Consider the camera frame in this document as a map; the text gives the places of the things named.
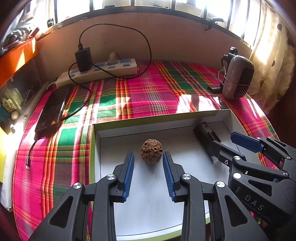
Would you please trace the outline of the small green figurine card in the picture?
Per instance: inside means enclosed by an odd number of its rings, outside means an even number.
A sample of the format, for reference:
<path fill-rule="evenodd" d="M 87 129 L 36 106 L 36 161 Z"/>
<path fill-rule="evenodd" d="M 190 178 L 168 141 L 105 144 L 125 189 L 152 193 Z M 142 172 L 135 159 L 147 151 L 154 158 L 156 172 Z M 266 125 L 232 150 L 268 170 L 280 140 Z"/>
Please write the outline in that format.
<path fill-rule="evenodd" d="M 16 110 L 16 106 L 11 99 L 2 98 L 1 104 L 8 113 Z"/>

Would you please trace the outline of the black charger adapter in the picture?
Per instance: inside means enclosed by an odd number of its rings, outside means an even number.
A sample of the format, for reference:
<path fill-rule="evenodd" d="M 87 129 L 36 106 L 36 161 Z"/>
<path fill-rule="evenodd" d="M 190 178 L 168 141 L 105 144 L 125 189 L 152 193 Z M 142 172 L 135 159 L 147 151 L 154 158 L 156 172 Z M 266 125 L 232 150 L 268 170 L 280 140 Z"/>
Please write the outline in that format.
<path fill-rule="evenodd" d="M 93 61 L 90 48 L 84 48 L 81 43 L 78 44 L 78 50 L 75 52 L 77 66 L 80 72 L 85 72 L 91 69 Z"/>

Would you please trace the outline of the green white cardboard box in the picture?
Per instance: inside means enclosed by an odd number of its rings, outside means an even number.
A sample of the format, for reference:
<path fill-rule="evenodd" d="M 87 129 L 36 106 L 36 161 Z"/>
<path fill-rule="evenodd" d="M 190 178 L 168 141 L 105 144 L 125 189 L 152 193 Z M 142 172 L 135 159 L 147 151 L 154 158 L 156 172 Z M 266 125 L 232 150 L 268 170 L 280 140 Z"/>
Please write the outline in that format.
<path fill-rule="evenodd" d="M 175 163 L 202 182 L 227 181 L 229 169 L 213 163 L 193 130 L 206 122 L 221 142 L 258 164 L 258 156 L 233 144 L 232 132 L 244 133 L 242 125 L 229 109 L 176 113 L 115 120 L 93 126 L 90 182 L 97 182 L 122 164 L 126 154 L 134 154 L 134 171 L 129 197 L 115 204 L 115 229 L 118 240 L 166 240 L 179 236 L 183 221 L 183 204 L 172 202 L 162 163 L 147 164 L 140 156 L 142 144 L 156 139 L 170 152 Z"/>

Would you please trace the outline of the black phone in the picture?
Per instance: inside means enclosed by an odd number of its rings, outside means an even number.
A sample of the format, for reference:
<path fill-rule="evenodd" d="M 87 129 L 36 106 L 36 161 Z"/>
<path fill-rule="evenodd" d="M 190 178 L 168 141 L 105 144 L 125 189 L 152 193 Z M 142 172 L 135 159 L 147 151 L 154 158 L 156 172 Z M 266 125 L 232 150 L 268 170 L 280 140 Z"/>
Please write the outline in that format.
<path fill-rule="evenodd" d="M 51 92 L 35 128 L 35 141 L 51 137 L 57 132 L 71 88 L 68 85 Z"/>

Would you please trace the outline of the orange planter tray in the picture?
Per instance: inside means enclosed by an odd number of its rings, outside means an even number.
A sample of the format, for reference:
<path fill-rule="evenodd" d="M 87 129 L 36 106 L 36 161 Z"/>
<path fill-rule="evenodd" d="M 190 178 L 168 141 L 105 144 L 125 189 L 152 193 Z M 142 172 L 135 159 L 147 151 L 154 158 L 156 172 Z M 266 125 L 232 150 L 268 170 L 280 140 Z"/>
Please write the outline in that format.
<path fill-rule="evenodd" d="M 14 47 L 1 57 L 0 87 L 13 77 L 26 63 L 37 56 L 37 54 L 36 39 L 33 37 Z"/>

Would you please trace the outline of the beige power strip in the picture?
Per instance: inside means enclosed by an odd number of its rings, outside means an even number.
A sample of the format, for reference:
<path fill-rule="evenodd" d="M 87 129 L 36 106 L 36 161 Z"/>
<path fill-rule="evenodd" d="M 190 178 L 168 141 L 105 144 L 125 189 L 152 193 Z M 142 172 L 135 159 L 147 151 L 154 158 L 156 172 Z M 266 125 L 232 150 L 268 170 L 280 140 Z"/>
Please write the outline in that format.
<path fill-rule="evenodd" d="M 70 77 L 75 82 L 83 84 L 112 77 L 110 74 L 102 71 L 102 69 L 116 76 L 137 75 L 137 63 L 135 59 L 118 60 L 117 63 L 113 65 L 108 65 L 107 62 L 102 62 L 97 63 L 96 66 L 98 67 L 91 67 L 90 70 L 84 72 L 80 72 L 78 68 L 70 70 Z M 61 88 L 65 85 L 74 83 L 70 80 L 68 72 L 66 71 L 59 75 L 55 84 L 57 88 Z"/>

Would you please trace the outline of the grey portable heater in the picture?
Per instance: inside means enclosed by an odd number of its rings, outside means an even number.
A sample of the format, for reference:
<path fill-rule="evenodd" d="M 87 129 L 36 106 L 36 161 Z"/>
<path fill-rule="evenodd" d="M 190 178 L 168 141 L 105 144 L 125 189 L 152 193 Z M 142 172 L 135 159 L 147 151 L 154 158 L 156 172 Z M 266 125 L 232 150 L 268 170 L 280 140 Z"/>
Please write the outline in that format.
<path fill-rule="evenodd" d="M 235 47 L 229 49 L 229 53 L 224 55 L 221 63 L 227 63 L 226 72 L 224 74 L 222 95 L 226 99 L 238 99 L 245 96 L 247 93 L 253 75 L 253 63 L 238 55 L 238 50 Z"/>

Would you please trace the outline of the polka dot curtain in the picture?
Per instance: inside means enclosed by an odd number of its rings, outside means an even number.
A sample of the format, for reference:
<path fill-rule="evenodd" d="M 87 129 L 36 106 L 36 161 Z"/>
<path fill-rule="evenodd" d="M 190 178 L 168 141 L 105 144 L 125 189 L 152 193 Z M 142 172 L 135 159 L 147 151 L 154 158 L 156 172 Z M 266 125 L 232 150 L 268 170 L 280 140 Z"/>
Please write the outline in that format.
<path fill-rule="evenodd" d="M 263 27 L 251 56 L 255 72 L 248 94 L 269 113 L 288 91 L 295 70 L 295 41 L 284 21 L 265 7 Z"/>

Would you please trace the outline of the plaid pink green bedsheet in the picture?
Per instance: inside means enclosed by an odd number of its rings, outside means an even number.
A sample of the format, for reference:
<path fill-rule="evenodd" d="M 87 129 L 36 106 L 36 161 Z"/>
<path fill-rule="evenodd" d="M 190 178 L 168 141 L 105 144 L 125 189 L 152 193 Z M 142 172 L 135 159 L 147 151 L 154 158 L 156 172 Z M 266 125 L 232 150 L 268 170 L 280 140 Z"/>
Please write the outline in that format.
<path fill-rule="evenodd" d="M 253 98 L 231 101 L 208 92 L 219 77 L 217 69 L 211 67 L 153 61 L 139 78 L 91 82 L 91 94 L 74 87 L 65 109 L 71 117 L 62 122 L 53 137 L 35 142 L 35 127 L 49 97 L 44 94 L 25 127 L 14 168 L 13 209 L 20 239 L 29 239 L 71 185 L 89 183 L 96 123 L 229 108 L 248 135 L 277 138 Z"/>

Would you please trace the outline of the large brown walnut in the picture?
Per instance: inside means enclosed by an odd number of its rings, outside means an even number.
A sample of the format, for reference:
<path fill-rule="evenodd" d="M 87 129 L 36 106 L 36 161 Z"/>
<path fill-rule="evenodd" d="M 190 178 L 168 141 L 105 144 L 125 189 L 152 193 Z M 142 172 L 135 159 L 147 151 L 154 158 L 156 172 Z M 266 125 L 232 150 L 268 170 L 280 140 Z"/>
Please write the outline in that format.
<path fill-rule="evenodd" d="M 140 155 L 147 164 L 156 164 L 160 161 L 163 154 L 163 147 L 156 139 L 146 140 L 141 147 Z"/>

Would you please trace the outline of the black bike light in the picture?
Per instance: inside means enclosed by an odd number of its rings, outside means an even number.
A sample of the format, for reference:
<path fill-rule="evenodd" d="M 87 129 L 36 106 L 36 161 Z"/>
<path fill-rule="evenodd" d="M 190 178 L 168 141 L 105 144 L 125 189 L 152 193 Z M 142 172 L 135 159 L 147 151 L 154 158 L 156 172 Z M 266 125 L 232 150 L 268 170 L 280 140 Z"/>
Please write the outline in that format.
<path fill-rule="evenodd" d="M 208 147 L 210 142 L 217 141 L 221 142 L 220 138 L 216 135 L 216 133 L 210 128 L 210 126 L 206 122 L 201 122 L 193 129 L 193 132 L 201 145 L 203 146 L 204 150 L 211 158 L 212 162 L 215 164 L 218 162 L 218 159 L 214 156 L 210 156 Z"/>

